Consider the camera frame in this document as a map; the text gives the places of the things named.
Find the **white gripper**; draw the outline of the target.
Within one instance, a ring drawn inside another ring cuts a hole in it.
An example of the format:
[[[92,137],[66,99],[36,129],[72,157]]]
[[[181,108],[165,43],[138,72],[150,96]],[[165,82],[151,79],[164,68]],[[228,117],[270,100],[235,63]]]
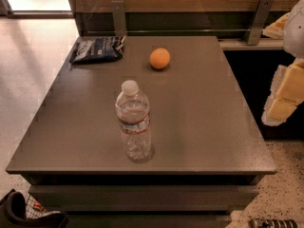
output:
[[[304,0],[262,30],[269,38],[282,39],[284,50],[297,57],[289,66],[275,71],[261,120],[268,126],[279,126],[304,102]]]

